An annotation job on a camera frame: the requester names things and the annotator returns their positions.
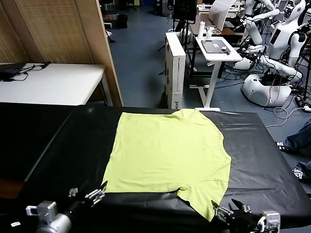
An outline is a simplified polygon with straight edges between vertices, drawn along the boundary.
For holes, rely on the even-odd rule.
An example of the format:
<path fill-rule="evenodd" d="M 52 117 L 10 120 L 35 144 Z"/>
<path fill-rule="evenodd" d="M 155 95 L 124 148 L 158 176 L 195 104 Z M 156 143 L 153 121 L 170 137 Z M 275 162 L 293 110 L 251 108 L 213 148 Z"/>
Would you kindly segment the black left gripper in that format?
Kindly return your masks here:
<path fill-rule="evenodd" d="M 78 219 L 80 216 L 90 210 L 92 206 L 95 206 L 105 196 L 107 181 L 105 181 L 100 188 L 93 190 L 89 194 L 86 194 L 83 198 L 75 197 L 78 194 L 78 188 L 71 188 L 69 190 L 69 197 L 75 197 L 70 200 L 70 204 L 63 212 L 69 219 Z"/>

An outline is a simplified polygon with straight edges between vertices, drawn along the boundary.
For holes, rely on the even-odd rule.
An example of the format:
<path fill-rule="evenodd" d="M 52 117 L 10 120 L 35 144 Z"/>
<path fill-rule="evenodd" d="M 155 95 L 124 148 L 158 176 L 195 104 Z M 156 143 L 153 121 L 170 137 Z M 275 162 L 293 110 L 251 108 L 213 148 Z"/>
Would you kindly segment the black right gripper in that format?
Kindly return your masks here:
<path fill-rule="evenodd" d="M 215 216 L 219 220 L 227 220 L 230 233 L 259 233 L 258 223 L 253 218 L 250 206 L 236 199 L 231 200 L 239 210 L 230 211 L 212 200 Z"/>

